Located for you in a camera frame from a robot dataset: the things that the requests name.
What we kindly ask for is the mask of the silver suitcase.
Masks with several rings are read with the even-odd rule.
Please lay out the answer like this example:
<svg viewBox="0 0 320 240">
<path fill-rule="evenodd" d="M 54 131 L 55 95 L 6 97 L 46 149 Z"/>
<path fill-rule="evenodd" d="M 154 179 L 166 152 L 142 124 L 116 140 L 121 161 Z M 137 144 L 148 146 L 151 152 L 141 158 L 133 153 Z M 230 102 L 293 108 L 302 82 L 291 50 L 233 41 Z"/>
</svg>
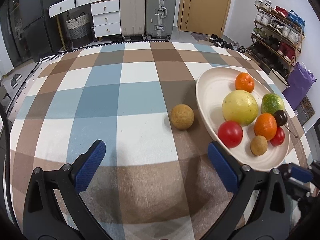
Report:
<svg viewBox="0 0 320 240">
<path fill-rule="evenodd" d="M 146 0 L 146 39 L 170 40 L 173 32 L 176 0 Z"/>
</svg>

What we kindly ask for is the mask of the yellow round fruit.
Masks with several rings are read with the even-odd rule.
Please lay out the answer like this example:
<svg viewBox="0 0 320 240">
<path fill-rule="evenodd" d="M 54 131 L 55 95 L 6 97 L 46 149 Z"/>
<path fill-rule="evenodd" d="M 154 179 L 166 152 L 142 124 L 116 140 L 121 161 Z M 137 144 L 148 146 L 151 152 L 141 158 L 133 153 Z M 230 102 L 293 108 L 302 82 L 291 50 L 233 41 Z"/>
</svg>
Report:
<svg viewBox="0 0 320 240">
<path fill-rule="evenodd" d="M 248 126 L 258 116 L 258 104 L 252 94 L 244 90 L 230 92 L 222 102 L 222 113 L 226 121 Z"/>
</svg>

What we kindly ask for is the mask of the white drawer desk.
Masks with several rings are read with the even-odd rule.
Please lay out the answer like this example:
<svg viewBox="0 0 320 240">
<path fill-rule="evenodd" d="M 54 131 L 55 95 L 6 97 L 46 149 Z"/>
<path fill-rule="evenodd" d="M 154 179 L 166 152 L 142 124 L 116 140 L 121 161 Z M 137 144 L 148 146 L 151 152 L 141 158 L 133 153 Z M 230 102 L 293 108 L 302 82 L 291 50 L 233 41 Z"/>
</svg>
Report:
<svg viewBox="0 0 320 240">
<path fill-rule="evenodd" d="M 48 8 L 49 17 L 52 18 L 84 5 L 91 6 L 96 38 L 121 34 L 119 0 L 64 0 Z"/>
</svg>

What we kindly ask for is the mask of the black refrigerator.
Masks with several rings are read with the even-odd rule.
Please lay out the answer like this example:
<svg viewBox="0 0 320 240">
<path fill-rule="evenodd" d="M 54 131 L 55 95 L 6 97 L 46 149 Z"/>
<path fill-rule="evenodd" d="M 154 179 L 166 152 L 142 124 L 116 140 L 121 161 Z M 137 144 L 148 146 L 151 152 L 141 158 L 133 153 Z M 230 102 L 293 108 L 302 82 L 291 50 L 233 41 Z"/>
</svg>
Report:
<svg viewBox="0 0 320 240">
<path fill-rule="evenodd" d="M 57 22 L 48 12 L 48 8 L 58 1 L 19 0 L 24 36 L 35 62 L 62 47 Z"/>
</svg>

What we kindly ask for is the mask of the checkered tablecloth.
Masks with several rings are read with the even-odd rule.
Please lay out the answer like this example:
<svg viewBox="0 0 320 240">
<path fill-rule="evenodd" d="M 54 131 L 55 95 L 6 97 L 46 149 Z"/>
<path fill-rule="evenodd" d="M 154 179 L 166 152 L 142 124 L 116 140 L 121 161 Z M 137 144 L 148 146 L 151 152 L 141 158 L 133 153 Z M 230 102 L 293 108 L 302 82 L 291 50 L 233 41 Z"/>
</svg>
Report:
<svg viewBox="0 0 320 240">
<path fill-rule="evenodd" d="M 100 139 L 106 155 L 80 196 L 105 231 L 115 239 L 200 239 L 232 197 L 208 160 L 211 137 L 195 96 L 196 80 L 215 66 L 279 92 L 245 55 L 202 44 L 112 44 L 40 65 L 10 115 L 19 224 L 33 169 L 73 163 Z M 185 130 L 170 120 L 179 104 L 194 112 Z"/>
</svg>

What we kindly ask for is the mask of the shoe rack with shoes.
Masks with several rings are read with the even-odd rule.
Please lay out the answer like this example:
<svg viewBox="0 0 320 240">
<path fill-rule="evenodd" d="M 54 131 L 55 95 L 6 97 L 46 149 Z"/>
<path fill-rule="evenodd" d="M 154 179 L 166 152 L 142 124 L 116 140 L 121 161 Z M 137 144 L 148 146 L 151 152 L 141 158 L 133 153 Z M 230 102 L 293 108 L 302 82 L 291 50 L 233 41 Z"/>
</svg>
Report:
<svg viewBox="0 0 320 240">
<path fill-rule="evenodd" d="M 286 79 L 302 52 L 305 21 L 293 10 L 272 7 L 270 0 L 256 0 L 254 6 L 257 14 L 248 53 L 265 72 L 274 70 Z"/>
</svg>

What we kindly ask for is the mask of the green yellow passion fruit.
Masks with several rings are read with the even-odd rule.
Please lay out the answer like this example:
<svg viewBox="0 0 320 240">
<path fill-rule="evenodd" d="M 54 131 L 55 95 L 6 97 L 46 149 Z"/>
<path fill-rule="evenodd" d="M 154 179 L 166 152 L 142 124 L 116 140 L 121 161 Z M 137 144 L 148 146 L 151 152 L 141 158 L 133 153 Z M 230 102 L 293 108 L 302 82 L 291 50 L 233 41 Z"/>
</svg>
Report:
<svg viewBox="0 0 320 240">
<path fill-rule="evenodd" d="M 277 94 L 265 94 L 261 101 L 261 113 L 274 114 L 278 110 L 285 110 L 282 98 Z"/>
</svg>

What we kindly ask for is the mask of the grey slippers pair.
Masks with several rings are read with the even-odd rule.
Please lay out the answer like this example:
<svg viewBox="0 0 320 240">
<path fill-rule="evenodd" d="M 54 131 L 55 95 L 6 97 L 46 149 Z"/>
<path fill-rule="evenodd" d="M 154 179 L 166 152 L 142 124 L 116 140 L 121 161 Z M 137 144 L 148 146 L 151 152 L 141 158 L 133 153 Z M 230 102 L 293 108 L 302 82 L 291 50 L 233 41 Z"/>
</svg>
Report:
<svg viewBox="0 0 320 240">
<path fill-rule="evenodd" d="M 12 88 L 15 88 L 18 85 L 18 81 L 22 78 L 22 74 L 14 74 L 11 81 L 10 85 Z"/>
</svg>

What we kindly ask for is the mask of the purple bag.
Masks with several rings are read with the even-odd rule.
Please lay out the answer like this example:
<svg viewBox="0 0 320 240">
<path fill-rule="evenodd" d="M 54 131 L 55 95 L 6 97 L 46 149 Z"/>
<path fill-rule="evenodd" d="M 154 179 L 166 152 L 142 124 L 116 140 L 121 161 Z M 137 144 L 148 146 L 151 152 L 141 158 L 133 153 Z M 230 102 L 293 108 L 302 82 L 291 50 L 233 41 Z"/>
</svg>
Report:
<svg viewBox="0 0 320 240">
<path fill-rule="evenodd" d="M 317 81 L 312 72 L 308 70 L 303 62 L 297 62 L 293 71 L 287 78 L 289 86 L 283 91 L 285 99 L 295 110 L 311 86 Z"/>
</svg>

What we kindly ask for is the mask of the small brown longan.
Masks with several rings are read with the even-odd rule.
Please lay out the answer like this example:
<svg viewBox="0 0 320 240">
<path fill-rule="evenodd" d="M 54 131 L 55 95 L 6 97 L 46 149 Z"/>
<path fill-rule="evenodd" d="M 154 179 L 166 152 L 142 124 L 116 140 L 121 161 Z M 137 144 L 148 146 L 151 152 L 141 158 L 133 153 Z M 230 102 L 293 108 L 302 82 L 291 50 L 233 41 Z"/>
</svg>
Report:
<svg viewBox="0 0 320 240">
<path fill-rule="evenodd" d="M 250 143 L 251 152 L 256 156 L 263 155 L 267 151 L 267 148 L 268 142 L 262 135 L 255 136 Z"/>
</svg>

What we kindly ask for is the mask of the red tomato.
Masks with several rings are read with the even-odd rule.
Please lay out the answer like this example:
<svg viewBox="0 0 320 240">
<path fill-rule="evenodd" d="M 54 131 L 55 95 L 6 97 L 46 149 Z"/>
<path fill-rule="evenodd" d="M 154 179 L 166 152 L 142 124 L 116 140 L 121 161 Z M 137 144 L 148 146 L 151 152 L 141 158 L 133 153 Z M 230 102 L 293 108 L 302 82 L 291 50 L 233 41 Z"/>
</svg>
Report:
<svg viewBox="0 0 320 240">
<path fill-rule="evenodd" d="M 217 135 L 227 148 L 235 148 L 242 141 L 243 130 L 237 122 L 225 121 L 220 125 Z"/>
<path fill-rule="evenodd" d="M 281 127 L 277 128 L 276 135 L 270 140 L 273 146 L 280 146 L 285 140 L 285 132 Z"/>
</svg>

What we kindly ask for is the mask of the orange tangerine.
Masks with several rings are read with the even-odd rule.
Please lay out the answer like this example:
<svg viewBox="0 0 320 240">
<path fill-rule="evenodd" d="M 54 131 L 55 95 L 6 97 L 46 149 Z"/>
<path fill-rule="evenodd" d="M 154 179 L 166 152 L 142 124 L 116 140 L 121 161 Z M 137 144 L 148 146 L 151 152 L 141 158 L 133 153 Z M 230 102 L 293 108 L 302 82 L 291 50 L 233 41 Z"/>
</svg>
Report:
<svg viewBox="0 0 320 240">
<path fill-rule="evenodd" d="M 277 123 L 274 116 L 270 113 L 259 115 L 254 124 L 254 133 L 256 136 L 261 135 L 267 141 L 273 139 L 277 132 Z"/>
<path fill-rule="evenodd" d="M 255 87 L 254 79 L 248 73 L 240 73 L 235 80 L 236 90 L 244 90 L 252 93 Z"/>
</svg>

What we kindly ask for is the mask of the brown longan behind plate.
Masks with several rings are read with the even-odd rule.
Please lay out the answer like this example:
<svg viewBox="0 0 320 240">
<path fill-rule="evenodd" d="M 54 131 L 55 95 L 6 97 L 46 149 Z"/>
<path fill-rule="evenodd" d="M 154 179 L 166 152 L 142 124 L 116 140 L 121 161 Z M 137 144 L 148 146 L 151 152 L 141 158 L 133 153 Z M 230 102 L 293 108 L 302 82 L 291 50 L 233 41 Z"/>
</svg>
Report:
<svg viewBox="0 0 320 240">
<path fill-rule="evenodd" d="M 194 112 L 188 105 L 176 105 L 170 112 L 172 124 L 179 130 L 185 130 L 192 126 L 194 122 Z"/>
</svg>

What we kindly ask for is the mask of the dark cherry with stem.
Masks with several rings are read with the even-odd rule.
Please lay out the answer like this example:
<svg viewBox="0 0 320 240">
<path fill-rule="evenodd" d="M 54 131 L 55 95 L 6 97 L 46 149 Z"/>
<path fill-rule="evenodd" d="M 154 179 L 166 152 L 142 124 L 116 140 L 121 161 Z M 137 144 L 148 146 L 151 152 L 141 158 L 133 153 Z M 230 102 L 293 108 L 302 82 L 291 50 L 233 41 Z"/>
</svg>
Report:
<svg viewBox="0 0 320 240">
<path fill-rule="evenodd" d="M 298 138 L 298 136 L 286 126 L 288 118 L 284 110 L 279 109 L 275 111 L 273 117 L 275 118 L 278 127 L 284 126 L 296 139 Z"/>
</svg>

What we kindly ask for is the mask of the beige suitcase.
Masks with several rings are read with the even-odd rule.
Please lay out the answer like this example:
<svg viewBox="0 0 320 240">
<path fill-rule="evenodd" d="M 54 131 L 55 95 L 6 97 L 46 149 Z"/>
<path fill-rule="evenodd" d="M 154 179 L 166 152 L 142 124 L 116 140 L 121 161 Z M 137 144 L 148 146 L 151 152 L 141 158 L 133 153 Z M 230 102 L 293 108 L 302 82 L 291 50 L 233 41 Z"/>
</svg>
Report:
<svg viewBox="0 0 320 240">
<path fill-rule="evenodd" d="M 120 25 L 124 37 L 145 34 L 145 0 L 120 0 Z"/>
</svg>

